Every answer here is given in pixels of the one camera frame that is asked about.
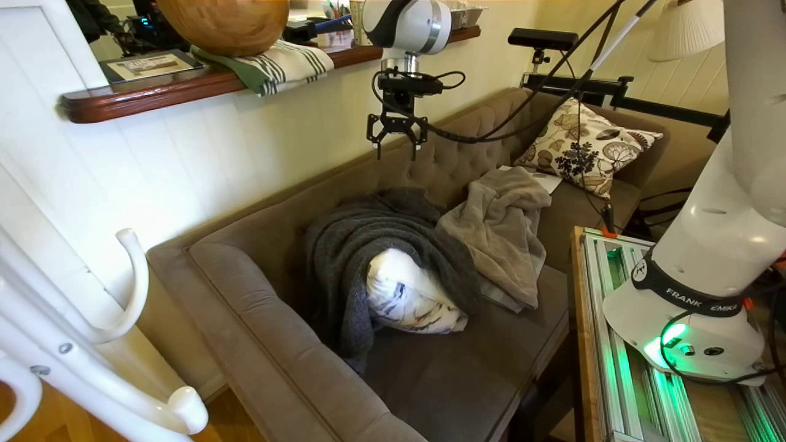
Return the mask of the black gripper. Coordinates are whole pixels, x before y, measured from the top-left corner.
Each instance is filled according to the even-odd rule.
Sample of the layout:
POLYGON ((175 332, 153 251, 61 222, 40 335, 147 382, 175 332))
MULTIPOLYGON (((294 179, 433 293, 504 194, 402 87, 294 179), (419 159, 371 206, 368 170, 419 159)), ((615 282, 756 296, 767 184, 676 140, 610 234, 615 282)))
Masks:
POLYGON ((416 159, 428 140, 428 120, 416 115, 416 100, 441 92, 441 81, 428 73, 382 70, 373 73, 371 92, 380 103, 379 113, 365 119, 365 140, 382 152, 382 137, 402 134, 411 137, 411 158, 416 159))

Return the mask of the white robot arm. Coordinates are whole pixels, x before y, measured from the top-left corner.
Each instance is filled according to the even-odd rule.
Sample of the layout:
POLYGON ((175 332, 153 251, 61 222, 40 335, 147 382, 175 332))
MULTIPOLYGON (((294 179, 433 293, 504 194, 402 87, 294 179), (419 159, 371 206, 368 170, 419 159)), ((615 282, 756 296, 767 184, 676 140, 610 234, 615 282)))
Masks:
POLYGON ((605 298, 606 325, 654 369, 758 385, 771 371, 745 291, 786 251, 783 0, 671 0, 649 56, 721 46, 729 127, 659 243, 605 298))

